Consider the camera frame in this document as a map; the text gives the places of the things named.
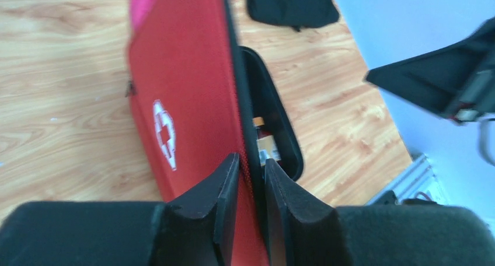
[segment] red bag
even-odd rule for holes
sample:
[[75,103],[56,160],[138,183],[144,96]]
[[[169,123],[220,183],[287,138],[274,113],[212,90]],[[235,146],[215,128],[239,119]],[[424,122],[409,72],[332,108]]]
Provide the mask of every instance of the red bag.
[[257,66],[263,61],[237,45],[226,0],[155,1],[129,47],[130,104],[165,201],[205,179],[229,153],[240,154],[232,265],[268,265],[264,180],[241,53],[269,79],[266,109],[276,115],[264,118],[273,120],[282,160],[297,178],[297,140],[266,68]]

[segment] black cable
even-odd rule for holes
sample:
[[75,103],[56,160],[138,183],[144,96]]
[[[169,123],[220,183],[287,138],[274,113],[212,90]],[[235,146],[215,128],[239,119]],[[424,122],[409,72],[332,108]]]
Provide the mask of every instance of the black cable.
[[480,136],[478,150],[482,158],[492,166],[495,166],[495,159],[490,154],[489,149],[489,126],[490,122],[495,122],[495,118],[488,118],[480,122]]

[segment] wooden table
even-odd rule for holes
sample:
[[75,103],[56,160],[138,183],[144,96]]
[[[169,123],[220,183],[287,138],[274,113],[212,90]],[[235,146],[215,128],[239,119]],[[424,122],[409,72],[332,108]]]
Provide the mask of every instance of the wooden table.
[[[0,219],[31,200],[159,200],[124,98],[128,0],[0,1]],[[296,33],[232,1],[301,144],[299,183],[363,204],[410,158],[346,24]]]

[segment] black plastic container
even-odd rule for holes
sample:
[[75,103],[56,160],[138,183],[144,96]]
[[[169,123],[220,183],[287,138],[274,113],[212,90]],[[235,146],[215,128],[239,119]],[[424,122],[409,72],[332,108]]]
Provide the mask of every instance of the black plastic container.
[[240,47],[240,50],[246,68],[253,115],[263,118],[265,127],[277,144],[282,169],[296,181],[302,174],[304,161],[280,96],[260,55],[248,47]]

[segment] black cloth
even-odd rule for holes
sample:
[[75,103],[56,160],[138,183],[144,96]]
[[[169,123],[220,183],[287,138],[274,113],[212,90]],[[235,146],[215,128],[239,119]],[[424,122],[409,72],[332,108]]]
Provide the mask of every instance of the black cloth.
[[247,0],[253,20],[276,26],[319,28],[339,20],[332,0]]

